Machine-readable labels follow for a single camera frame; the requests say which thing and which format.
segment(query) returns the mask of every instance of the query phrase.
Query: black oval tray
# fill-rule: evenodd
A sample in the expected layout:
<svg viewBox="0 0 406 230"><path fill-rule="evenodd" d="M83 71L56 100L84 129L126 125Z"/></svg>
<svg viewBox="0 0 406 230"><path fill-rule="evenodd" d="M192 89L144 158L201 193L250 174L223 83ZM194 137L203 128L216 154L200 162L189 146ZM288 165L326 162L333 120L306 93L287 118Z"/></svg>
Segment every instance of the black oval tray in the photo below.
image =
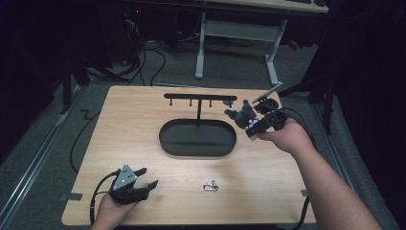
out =
<svg viewBox="0 0 406 230"><path fill-rule="evenodd" d="M230 153L236 131L219 120L175 119L164 124L159 141L164 151L175 156L219 157Z"/></svg>

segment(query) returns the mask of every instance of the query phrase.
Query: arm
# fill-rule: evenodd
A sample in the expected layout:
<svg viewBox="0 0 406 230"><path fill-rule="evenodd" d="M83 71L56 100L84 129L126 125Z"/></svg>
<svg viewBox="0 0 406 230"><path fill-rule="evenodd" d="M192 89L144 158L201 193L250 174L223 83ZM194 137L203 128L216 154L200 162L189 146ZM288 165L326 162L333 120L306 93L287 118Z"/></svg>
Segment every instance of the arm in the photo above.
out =
<svg viewBox="0 0 406 230"><path fill-rule="evenodd" d="M138 204L138 202L121 205L111 198L109 194L101 199L95 222L90 227L91 230L112 230L119 226L125 216Z"/></svg>
<svg viewBox="0 0 406 230"><path fill-rule="evenodd" d="M305 130L287 119L282 130L258 135L296 160L322 229L381 229L358 195L314 149Z"/></svg>

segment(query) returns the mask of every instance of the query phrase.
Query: forearm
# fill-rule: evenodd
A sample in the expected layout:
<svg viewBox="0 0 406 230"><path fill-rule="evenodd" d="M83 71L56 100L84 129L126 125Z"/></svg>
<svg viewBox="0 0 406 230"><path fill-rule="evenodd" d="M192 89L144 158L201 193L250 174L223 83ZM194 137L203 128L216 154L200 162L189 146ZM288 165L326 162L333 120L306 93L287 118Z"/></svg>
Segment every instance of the forearm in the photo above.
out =
<svg viewBox="0 0 406 230"><path fill-rule="evenodd" d="M113 230L115 227L110 226L110 223L102 219L96 220L90 227L90 230Z"/></svg>
<svg viewBox="0 0 406 230"><path fill-rule="evenodd" d="M314 148L293 152L322 229L380 229L379 224L346 182Z"/></svg>

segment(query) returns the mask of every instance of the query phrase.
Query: desk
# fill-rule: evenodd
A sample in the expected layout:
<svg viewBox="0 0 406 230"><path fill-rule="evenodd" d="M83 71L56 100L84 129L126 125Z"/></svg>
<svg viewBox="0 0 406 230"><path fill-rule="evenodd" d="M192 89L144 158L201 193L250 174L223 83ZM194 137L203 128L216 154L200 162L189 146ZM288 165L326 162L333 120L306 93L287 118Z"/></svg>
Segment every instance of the desk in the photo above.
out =
<svg viewBox="0 0 406 230"><path fill-rule="evenodd" d="M328 12L328 7L318 7L313 2L311 4L297 3L285 0L204 0L203 4L209 3L226 3L241 5L247 7L271 8L288 11L301 12ZM269 54L265 56L265 63L268 69L269 78L272 84L278 84L278 77L274 66L274 57L277 53L281 42L283 32L285 30L287 20L284 18L279 26L263 26L245 23L224 22L218 20L207 20L206 13L202 13L200 27L200 46L197 53L196 72L197 79L203 78L204 72L204 50L205 36L224 36L239 39L251 39L258 41L272 42L273 46L269 50Z"/></svg>
<svg viewBox="0 0 406 230"><path fill-rule="evenodd" d="M197 102L169 100L165 93L235 95L233 108L242 100L254 100L263 90L132 87L110 88L100 118L84 156L72 193L80 201L69 200L62 221L66 225L89 225L89 203L99 181L129 164L143 167L135 187L156 179L158 186L147 201L128 215L124 225L186 225L298 222L305 198L305 185L293 158L272 143L250 141L227 115L223 102L203 102L201 119L228 122L237 133L232 152L220 158L175 157L159 143L160 128L169 120L193 118ZM276 93L272 98L279 100ZM217 192L205 192L203 185L215 180ZM107 191L107 180L100 191ZM98 195L96 209L100 204ZM315 222L309 207L306 222Z"/></svg>

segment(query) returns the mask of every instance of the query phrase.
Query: black cable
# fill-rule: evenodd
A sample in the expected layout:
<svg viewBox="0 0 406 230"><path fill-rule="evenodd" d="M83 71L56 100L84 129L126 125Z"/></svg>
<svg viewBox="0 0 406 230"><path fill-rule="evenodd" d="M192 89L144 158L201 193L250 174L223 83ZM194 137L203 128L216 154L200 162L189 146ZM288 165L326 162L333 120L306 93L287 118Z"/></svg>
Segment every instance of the black cable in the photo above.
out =
<svg viewBox="0 0 406 230"><path fill-rule="evenodd" d="M185 41L179 41L178 45L182 46L182 47L187 47L187 48L191 48L191 47L196 47L200 44L199 41L195 41L197 38L199 38L199 36L195 36L189 40L185 40Z"/></svg>
<svg viewBox="0 0 406 230"><path fill-rule="evenodd" d="M101 114L101 112L102 112L102 111L100 110L100 111L99 111L98 113L96 113L92 118L88 119L86 125L84 125L84 127L80 130L78 136L76 137L76 139L75 139L75 141L74 141L74 144L73 144L72 147L71 147L71 151L70 151L70 153L69 153L69 161L70 161L72 170L73 170L75 173L79 173L79 171L75 168L74 162L73 162L73 152L74 152L76 143L78 142L79 137L80 137L81 134L84 132L84 130L87 128L87 126L89 126L89 124L90 124L96 117L98 117L98 116Z"/></svg>
<svg viewBox="0 0 406 230"><path fill-rule="evenodd" d="M141 70L144 68L144 65L146 64L146 44L144 44L142 50L143 50L143 54L144 54L143 63L141 64L141 66L140 65L138 66L137 73L135 73L134 76L131 78L131 80L128 81L127 85L130 85L134 81L135 77L137 77L137 75L140 74L140 80L143 83L143 85L146 86L143 75L141 74Z"/></svg>
<svg viewBox="0 0 406 230"><path fill-rule="evenodd" d="M243 46L243 47L258 46L258 45L264 43L264 41L256 40L256 41L251 42L250 44L244 44L244 43L241 43L241 42L235 42L232 39L229 39L228 42L230 44L237 45L237 46Z"/></svg>
<svg viewBox="0 0 406 230"><path fill-rule="evenodd" d="M97 196L97 195L100 195L100 194L108 194L108 191L98 192L98 193L96 194L96 196Z"/></svg>
<svg viewBox="0 0 406 230"><path fill-rule="evenodd" d="M116 75L117 77L122 77L122 76L124 76L124 75L127 75L127 74L133 72L135 69L137 69L137 63L138 63L137 60L134 61L128 69L123 70L122 72L117 73L117 74L115 74L115 75ZM89 75L91 75L91 76L93 76L93 77L96 77L96 78L100 78L100 79L101 79L101 78L106 78L106 77L107 77L106 75L97 74L97 73L91 71L90 69L86 69L86 71L87 71L87 74L89 74Z"/></svg>
<svg viewBox="0 0 406 230"><path fill-rule="evenodd" d="M110 78L111 80L114 80L114 81L128 81L127 79L123 79L122 77L117 76L113 72L107 70L102 65L99 65L98 63L95 63L95 62L92 62L92 61L88 60L86 57L76 56L76 61L78 61L79 63L82 63L84 66L90 66L90 67L94 68L95 70L97 70L98 72L104 74L106 77Z"/></svg>
<svg viewBox="0 0 406 230"><path fill-rule="evenodd" d="M313 133L311 132L310 128L308 128L308 126L305 124L305 120L303 119L303 117L299 115L301 117L301 119L302 119L302 120L299 120L299 119L295 118L294 116L290 115L289 113L284 112L284 110L291 110L291 111L294 111L297 114L299 114L299 112L295 111L292 108L278 109L276 107L272 107L272 106L269 106L269 105L264 105L264 107L270 108L272 110L278 110L280 113L288 116L289 118L292 118L297 123L299 123L299 125L301 125L304 128L305 132L307 133L308 137L310 138L310 141L313 144L314 149L317 149L316 140L314 139Z"/></svg>
<svg viewBox="0 0 406 230"><path fill-rule="evenodd" d="M202 13L200 12L199 15L198 15L198 17L197 17L196 26L194 26L194 30L193 30L193 32L191 33L191 35L189 35L189 36L188 36L187 38L185 38L185 39L179 40L178 43L179 43L179 42L183 42L183 41L188 41L188 40L191 40L191 39L195 39L196 37L199 37L199 35L195 35L195 34L196 34L196 32L197 32L197 29L199 28L201 17L202 17Z"/></svg>
<svg viewBox="0 0 406 230"><path fill-rule="evenodd" d="M96 190L95 190L95 192L93 193L93 196L92 196L92 200L90 201L90 225L93 225L93 223L95 222L95 204L96 204L96 196L99 194L98 193L99 188L101 187L102 183L106 179L108 179L108 178L110 178L111 176L114 176L114 175L118 176L120 174L120 172L121 172L121 170L116 170L115 172L112 172L111 174L105 176L101 180L101 182L99 182L98 187L96 187Z"/></svg>
<svg viewBox="0 0 406 230"><path fill-rule="evenodd" d="M147 51L151 51L151 52L155 52L158 55L162 56L162 58L164 59L164 63L162 63L161 68L159 68L159 70L152 76L151 81L149 82L149 85L152 86L153 80L155 79L155 77L159 74L159 72L161 72L161 70L164 68L165 64L167 63L167 59L165 58L165 56L159 52L159 51L155 51L155 50L147 50Z"/></svg>
<svg viewBox="0 0 406 230"><path fill-rule="evenodd" d="M305 214L306 214L306 212L307 212L307 206L308 206L308 203L310 202L310 199L308 198L308 196L305 198L305 200L304 200L304 207L303 207L303 209L302 209L302 214L301 214L301 219L299 220L299 223L296 225L296 227L295 228L293 228L293 230L299 230L299 229L301 229L302 228L302 226L304 225L304 223L305 223Z"/></svg>
<svg viewBox="0 0 406 230"><path fill-rule="evenodd" d="M212 51L212 52L220 52L220 51L226 49L226 48L228 47L228 45L229 45L229 39L227 39L227 38L225 38L225 41L222 41L222 38L213 38L213 40L220 40L221 42L223 42L223 43L224 43L223 47L221 47L221 48L219 48L219 49L210 49L210 48L208 48L208 46L205 44L205 46L204 46L205 50Z"/></svg>

